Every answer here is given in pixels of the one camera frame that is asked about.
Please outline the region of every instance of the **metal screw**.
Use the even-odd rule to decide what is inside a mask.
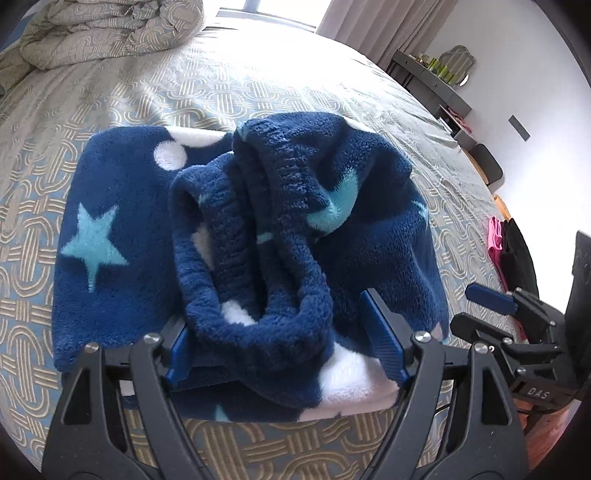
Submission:
[[[487,353],[488,345],[483,342],[476,342],[474,344],[474,350],[476,350],[477,353]]]
[[[153,345],[154,343],[158,343],[160,341],[160,335],[157,333],[146,333],[144,335],[144,342]]]
[[[417,342],[429,343],[431,341],[431,334],[429,332],[417,332],[414,334]]]
[[[99,344],[96,342],[87,343],[84,346],[84,351],[86,353],[95,353],[99,349]]]

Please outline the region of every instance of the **rolled comforter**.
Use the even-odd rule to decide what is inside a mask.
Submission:
[[[0,54],[6,90],[33,68],[167,50],[193,38],[219,9],[217,0],[58,0]]]

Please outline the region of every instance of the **black cloth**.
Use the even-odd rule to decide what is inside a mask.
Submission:
[[[508,290],[521,287],[539,297],[534,261],[531,259],[530,250],[527,248],[521,230],[513,218],[503,222],[502,236],[501,271],[507,281]]]
[[[564,314],[566,338],[579,376],[591,372],[591,238],[577,233],[573,263],[573,288]]]

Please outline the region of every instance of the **bed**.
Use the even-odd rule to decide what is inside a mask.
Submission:
[[[475,281],[500,288],[485,249],[488,220],[500,216],[489,190],[441,125],[349,47],[228,19],[172,50],[35,70],[0,100],[0,420],[34,465],[60,395],[51,344],[57,241],[89,138],[120,125],[232,131],[247,119],[292,111],[346,115],[405,151],[428,203],[450,314],[466,311],[515,333],[511,320],[463,295]],[[441,406],[450,392],[444,384]],[[446,414],[436,415],[421,463],[434,459]],[[139,415],[127,415],[138,458],[154,465]],[[220,479],[352,480],[393,416],[391,408],[304,423],[190,419],[186,427]]]

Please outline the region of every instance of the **wooden floor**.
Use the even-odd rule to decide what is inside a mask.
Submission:
[[[526,442],[530,468],[536,467],[552,447],[556,445],[579,405],[579,401],[574,401],[563,410],[551,415],[545,415],[527,435]],[[524,415],[520,415],[520,420],[521,424],[525,426]]]

